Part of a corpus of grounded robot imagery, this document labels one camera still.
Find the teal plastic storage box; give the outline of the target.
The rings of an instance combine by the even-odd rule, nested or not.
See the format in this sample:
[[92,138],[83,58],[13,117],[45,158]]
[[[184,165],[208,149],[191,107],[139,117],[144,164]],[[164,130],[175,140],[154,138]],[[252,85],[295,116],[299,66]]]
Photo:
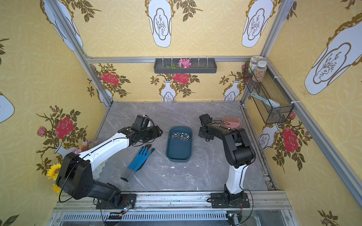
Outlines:
[[192,154],[192,129],[175,126],[168,134],[166,156],[174,163],[188,162]]

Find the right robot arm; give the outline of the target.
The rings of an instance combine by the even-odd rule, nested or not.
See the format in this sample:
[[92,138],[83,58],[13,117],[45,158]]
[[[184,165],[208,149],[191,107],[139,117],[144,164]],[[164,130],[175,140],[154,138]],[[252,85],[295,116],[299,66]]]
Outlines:
[[249,165],[255,159],[255,151],[243,128],[225,128],[219,124],[205,124],[199,129],[199,137],[206,141],[215,137],[223,143],[224,154],[230,165],[228,179],[225,184],[225,195],[228,199],[236,199],[244,193],[244,180]]

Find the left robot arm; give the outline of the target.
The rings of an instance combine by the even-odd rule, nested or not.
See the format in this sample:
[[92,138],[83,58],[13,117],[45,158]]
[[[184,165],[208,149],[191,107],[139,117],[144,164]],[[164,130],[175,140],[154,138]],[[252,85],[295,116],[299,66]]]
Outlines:
[[129,146],[150,142],[163,134],[158,126],[141,129],[125,127],[101,144],[82,153],[69,153],[64,157],[56,179],[56,185],[72,198],[91,197],[117,206],[121,202],[121,190],[116,186],[97,181],[93,171],[108,158]]

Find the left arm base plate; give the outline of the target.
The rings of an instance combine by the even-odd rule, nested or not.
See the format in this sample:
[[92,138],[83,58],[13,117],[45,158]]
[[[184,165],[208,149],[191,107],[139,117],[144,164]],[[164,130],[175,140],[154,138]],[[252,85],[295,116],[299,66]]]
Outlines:
[[110,201],[100,200],[97,201],[97,210],[122,210],[122,209],[133,209],[135,207],[137,195],[134,193],[123,193],[118,194]]

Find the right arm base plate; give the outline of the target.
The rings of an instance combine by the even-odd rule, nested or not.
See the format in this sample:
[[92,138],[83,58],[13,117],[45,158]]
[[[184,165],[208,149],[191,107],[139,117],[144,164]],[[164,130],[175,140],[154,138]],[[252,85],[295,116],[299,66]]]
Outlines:
[[211,193],[210,197],[206,200],[211,203],[212,208],[250,208],[250,201],[248,195],[245,192],[238,194],[223,193]]

